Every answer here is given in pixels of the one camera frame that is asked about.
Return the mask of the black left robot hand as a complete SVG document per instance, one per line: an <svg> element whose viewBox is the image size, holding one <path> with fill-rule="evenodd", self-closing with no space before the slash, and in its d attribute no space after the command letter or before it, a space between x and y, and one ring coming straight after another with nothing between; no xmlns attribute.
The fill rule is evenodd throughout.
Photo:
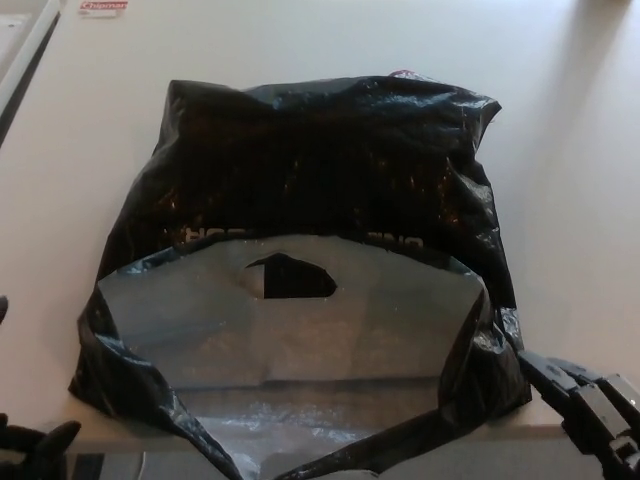
<svg viewBox="0 0 640 480"><path fill-rule="evenodd" d="M19 462L1 461L1 480L66 479L67 450L81 430L76 420L64 422L49 432L9 423L1 414L1 450L19 453Z"/></svg>

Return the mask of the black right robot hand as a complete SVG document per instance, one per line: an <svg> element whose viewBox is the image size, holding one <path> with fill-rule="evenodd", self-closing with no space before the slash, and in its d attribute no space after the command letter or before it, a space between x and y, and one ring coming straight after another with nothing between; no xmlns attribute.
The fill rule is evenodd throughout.
<svg viewBox="0 0 640 480"><path fill-rule="evenodd" d="M629 381L530 350L520 351L518 360L577 449L599 461L605 479L639 477L639 391Z"/></svg>

